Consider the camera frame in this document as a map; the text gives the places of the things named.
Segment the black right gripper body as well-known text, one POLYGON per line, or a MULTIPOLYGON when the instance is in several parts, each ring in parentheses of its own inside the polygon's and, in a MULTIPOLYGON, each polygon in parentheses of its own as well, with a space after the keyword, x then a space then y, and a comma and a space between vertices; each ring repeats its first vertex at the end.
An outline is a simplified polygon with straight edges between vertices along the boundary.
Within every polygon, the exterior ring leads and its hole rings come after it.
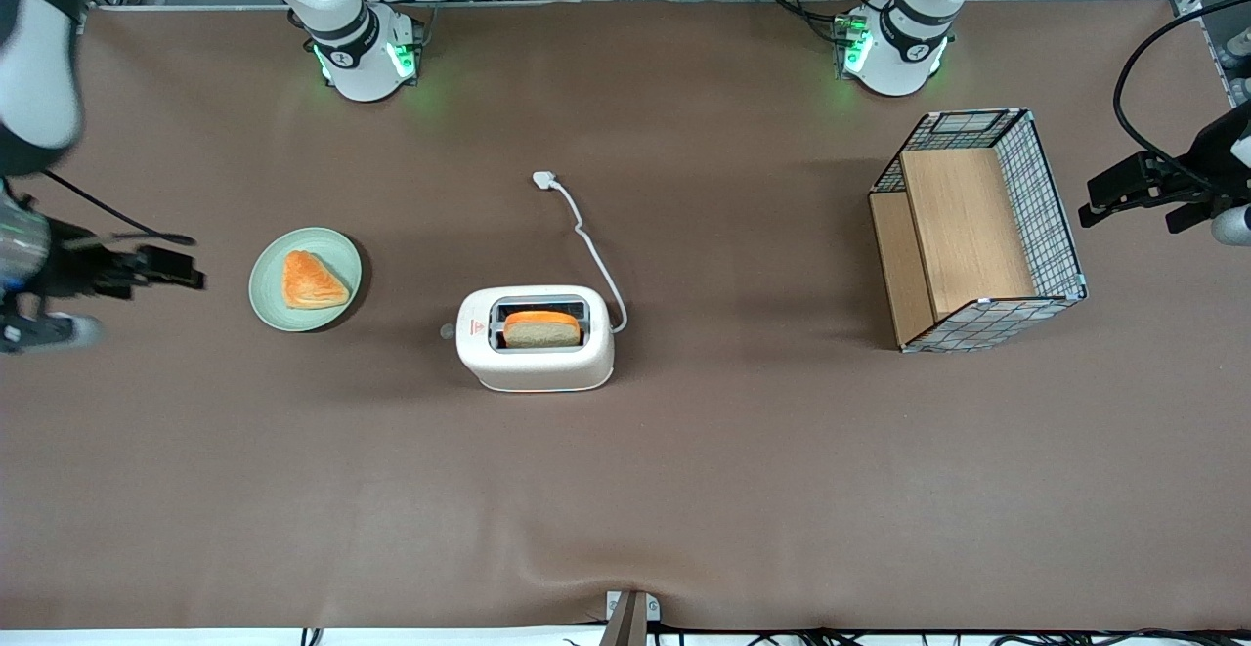
POLYGON ((80 245, 75 242, 94 239, 95 233, 83 227, 73 227, 63 220, 50 220, 50 249, 43 268, 38 272, 38 294, 45 298, 111 297, 131 298, 131 289, 139 285, 138 275, 129 268, 133 257, 105 245, 80 245))

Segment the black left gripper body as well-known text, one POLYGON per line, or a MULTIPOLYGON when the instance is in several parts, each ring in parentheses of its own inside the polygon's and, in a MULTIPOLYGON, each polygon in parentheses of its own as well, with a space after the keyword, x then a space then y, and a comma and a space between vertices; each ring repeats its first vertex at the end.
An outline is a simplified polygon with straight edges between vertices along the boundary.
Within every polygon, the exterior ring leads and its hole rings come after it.
POLYGON ((1166 173, 1161 202, 1248 202, 1250 106, 1232 108, 1193 135, 1188 151, 1175 156, 1157 149, 1166 173))

